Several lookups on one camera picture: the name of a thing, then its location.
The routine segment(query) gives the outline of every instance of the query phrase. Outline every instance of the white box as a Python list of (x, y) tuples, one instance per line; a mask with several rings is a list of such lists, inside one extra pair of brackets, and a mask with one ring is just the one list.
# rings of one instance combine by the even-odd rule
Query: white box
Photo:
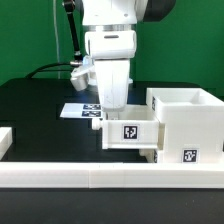
[(0, 128), (0, 160), (12, 144), (12, 128)]
[(155, 149), (159, 122), (147, 106), (127, 105), (119, 120), (103, 120), (103, 149)]
[(160, 122), (159, 163), (218, 163), (223, 157), (224, 102), (202, 89), (147, 89)]

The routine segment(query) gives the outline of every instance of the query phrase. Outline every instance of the black tabletop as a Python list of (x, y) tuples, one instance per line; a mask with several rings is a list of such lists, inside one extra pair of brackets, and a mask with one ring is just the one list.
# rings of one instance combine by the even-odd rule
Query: black tabletop
[[(197, 87), (137, 82), (128, 103), (145, 104), (146, 87)], [(98, 103), (69, 80), (13, 79), (0, 87), (0, 126), (14, 143), (2, 162), (146, 162), (137, 150), (101, 149), (90, 120), (61, 119), (64, 103)], [(0, 189), (0, 223), (223, 223), (222, 189)]]
[[(136, 82), (128, 103), (145, 105), (150, 86), (196, 86), (189, 83)], [(77, 92), (69, 80), (13, 79), (0, 87), (0, 127), (13, 127), (13, 145), (4, 161), (146, 162), (138, 150), (102, 150), (102, 131), (91, 119), (62, 119), (65, 103), (99, 103), (92, 91)]]

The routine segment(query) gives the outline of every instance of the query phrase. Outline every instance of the white open box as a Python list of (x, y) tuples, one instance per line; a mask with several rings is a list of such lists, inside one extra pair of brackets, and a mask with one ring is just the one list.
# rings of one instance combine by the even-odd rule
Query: white open box
[(159, 122), (147, 106), (127, 105), (119, 120), (102, 121), (102, 148), (154, 149)]
[(158, 162), (184, 162), (186, 150), (194, 162), (222, 161), (224, 102), (197, 88), (149, 88), (146, 103), (160, 122)]

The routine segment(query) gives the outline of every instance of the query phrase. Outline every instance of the white robotic arm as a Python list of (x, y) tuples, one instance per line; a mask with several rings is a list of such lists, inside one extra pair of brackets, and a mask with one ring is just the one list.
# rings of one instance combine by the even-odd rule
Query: white robotic arm
[(83, 26), (88, 30), (85, 49), (93, 65), (76, 69), (71, 81), (76, 83), (77, 77), (80, 79), (94, 66), (100, 104), (109, 119), (118, 119), (118, 112), (124, 110), (127, 102), (130, 58), (135, 56), (137, 47), (132, 26), (138, 20), (160, 20), (174, 3), (175, 0), (79, 2), (79, 7), (84, 8)]

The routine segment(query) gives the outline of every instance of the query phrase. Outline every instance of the wire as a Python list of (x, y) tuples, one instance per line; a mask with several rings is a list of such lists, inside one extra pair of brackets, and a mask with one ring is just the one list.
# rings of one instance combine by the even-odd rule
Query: wire
[(77, 36), (77, 31), (76, 31), (76, 26), (75, 26), (75, 21), (74, 21), (74, 16), (73, 16), (73, 12), (75, 10), (75, 2), (73, 0), (64, 0), (63, 6), (66, 11), (69, 26), (70, 26), (72, 43), (73, 43), (73, 48), (74, 48), (74, 59), (82, 60), (83, 57), (82, 57), (82, 54), (81, 54), (80, 48), (79, 48), (79, 41), (78, 41), (78, 36)]
[(46, 69), (46, 68), (52, 68), (52, 67), (57, 67), (57, 66), (62, 66), (62, 65), (63, 65), (63, 66), (64, 66), (64, 65), (69, 65), (69, 66), (70, 66), (70, 63), (68, 63), (68, 62), (61, 62), (61, 63), (53, 63), (53, 64), (44, 65), (44, 66), (41, 66), (41, 67), (35, 69), (33, 72), (30, 72), (29, 74), (27, 74), (27, 75), (25, 76), (25, 78), (26, 78), (26, 79), (32, 79), (33, 76), (34, 76), (36, 73), (41, 72), (41, 71), (43, 71), (43, 70)]
[(71, 69), (46, 69), (39, 72), (72, 72)]
[[(57, 61), (61, 62), (60, 59), (60, 43), (58, 37), (58, 26), (57, 26), (57, 4), (56, 0), (53, 0), (53, 14), (54, 14), (54, 32), (55, 32), (55, 40), (56, 40), (56, 51), (57, 51)], [(58, 79), (61, 78), (61, 72), (58, 71)]]

